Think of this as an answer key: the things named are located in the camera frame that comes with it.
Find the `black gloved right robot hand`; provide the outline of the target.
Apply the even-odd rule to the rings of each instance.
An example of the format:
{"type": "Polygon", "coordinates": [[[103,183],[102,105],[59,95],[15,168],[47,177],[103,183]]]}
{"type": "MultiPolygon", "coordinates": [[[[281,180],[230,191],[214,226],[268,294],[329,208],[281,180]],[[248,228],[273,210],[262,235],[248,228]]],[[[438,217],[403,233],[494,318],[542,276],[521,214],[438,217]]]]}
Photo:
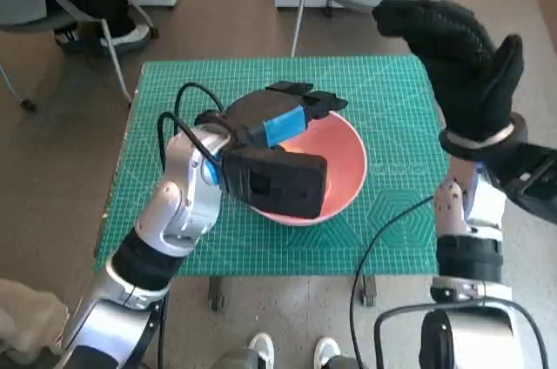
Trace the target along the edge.
{"type": "Polygon", "coordinates": [[[520,35],[495,45],[474,13],[451,1],[383,0],[372,15],[381,36],[404,39],[424,65],[451,133],[482,143],[508,127],[524,70],[520,35]]]}

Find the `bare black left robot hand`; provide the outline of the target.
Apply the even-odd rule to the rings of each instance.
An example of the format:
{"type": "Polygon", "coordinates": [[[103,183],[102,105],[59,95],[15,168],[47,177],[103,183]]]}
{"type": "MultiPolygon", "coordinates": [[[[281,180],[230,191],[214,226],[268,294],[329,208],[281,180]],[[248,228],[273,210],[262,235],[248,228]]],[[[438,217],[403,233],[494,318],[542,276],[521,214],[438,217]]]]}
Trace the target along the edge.
{"type": "Polygon", "coordinates": [[[253,91],[232,103],[225,118],[242,144],[272,148],[302,134],[313,120],[342,111],[348,102],[313,85],[281,81],[253,91]]]}

